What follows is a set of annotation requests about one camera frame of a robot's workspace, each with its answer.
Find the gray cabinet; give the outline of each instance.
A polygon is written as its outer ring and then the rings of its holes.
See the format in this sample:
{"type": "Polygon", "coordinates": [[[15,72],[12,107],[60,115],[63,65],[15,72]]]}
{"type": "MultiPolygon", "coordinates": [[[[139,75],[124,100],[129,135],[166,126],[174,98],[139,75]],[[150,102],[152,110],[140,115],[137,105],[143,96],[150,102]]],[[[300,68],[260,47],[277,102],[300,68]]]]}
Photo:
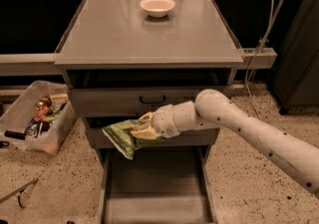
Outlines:
{"type": "Polygon", "coordinates": [[[55,63],[105,167],[98,222],[214,223],[205,162],[218,126],[139,149],[133,161],[102,127],[223,89],[241,50],[210,0],[175,0],[161,19],[148,17],[140,1],[87,0],[55,63]]]}

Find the cabinet leg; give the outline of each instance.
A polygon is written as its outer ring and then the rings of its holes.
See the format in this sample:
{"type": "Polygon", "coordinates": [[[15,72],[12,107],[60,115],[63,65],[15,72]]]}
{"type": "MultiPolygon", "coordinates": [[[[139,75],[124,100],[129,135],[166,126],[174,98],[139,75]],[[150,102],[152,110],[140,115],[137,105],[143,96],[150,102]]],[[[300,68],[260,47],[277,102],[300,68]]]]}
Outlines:
{"type": "Polygon", "coordinates": [[[285,107],[281,107],[281,109],[279,110],[280,115],[286,115],[288,114],[289,109],[285,108],[285,107]]]}

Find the drawer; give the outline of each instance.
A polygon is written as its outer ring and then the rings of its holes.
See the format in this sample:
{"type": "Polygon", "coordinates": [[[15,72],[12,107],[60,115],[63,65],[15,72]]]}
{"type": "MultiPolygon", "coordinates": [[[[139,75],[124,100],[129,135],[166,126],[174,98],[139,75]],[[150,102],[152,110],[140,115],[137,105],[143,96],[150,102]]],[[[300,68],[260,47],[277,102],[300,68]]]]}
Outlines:
{"type": "Polygon", "coordinates": [[[160,106],[176,105],[194,100],[198,90],[77,90],[70,92],[70,99],[79,116],[143,115],[160,106]]]}
{"type": "MultiPolygon", "coordinates": [[[[218,136],[219,128],[207,130],[192,130],[182,132],[179,136],[167,138],[165,141],[152,145],[158,146],[182,146],[182,145],[212,145],[218,136]]],[[[86,129],[86,135],[92,148],[114,148],[114,145],[103,134],[101,128],[86,129]]]]}
{"type": "MultiPolygon", "coordinates": [[[[113,148],[113,144],[103,134],[102,127],[127,119],[138,118],[137,116],[104,116],[86,117],[83,123],[86,126],[86,135],[92,148],[113,148]]],[[[174,145],[212,145],[219,133],[219,126],[206,130],[190,130],[182,132],[179,136],[168,138],[160,144],[153,146],[174,145]]]]}
{"type": "Polygon", "coordinates": [[[107,150],[97,223],[217,223],[200,148],[107,150]]]}

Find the drawer front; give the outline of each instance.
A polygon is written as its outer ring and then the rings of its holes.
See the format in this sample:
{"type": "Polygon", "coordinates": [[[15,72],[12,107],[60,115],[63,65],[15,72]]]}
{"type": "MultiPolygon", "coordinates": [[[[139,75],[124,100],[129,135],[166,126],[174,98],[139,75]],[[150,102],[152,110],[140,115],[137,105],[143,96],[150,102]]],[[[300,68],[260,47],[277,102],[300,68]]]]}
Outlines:
{"type": "MultiPolygon", "coordinates": [[[[186,131],[179,136],[171,137],[154,146],[185,146],[185,145],[213,145],[217,139],[219,129],[207,129],[202,131],[186,131]]],[[[90,139],[92,148],[114,148],[114,145],[103,134],[100,128],[86,129],[86,135],[90,139]]]]}
{"type": "Polygon", "coordinates": [[[200,90],[72,90],[70,99],[79,116],[142,115],[160,106],[194,100],[200,90]]]}

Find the open drawer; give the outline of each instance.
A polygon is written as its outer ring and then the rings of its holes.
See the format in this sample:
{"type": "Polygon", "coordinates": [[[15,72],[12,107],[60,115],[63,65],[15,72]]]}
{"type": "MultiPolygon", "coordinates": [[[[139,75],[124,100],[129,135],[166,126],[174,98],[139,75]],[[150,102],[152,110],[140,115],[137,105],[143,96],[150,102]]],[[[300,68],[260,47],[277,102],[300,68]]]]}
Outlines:
{"type": "Polygon", "coordinates": [[[209,150],[150,147],[126,160],[108,149],[97,223],[216,223],[204,168],[209,150]]]}
{"type": "MultiPolygon", "coordinates": [[[[138,116],[105,116],[105,117],[86,117],[82,121],[86,125],[86,135],[90,139],[89,143],[92,148],[114,148],[113,144],[103,134],[102,127],[127,120],[130,118],[139,118],[138,116]]],[[[219,126],[206,130],[189,130],[184,131],[178,136],[167,138],[160,144],[153,146],[185,146],[185,145],[211,145],[215,144],[219,133],[219,126]]]]}

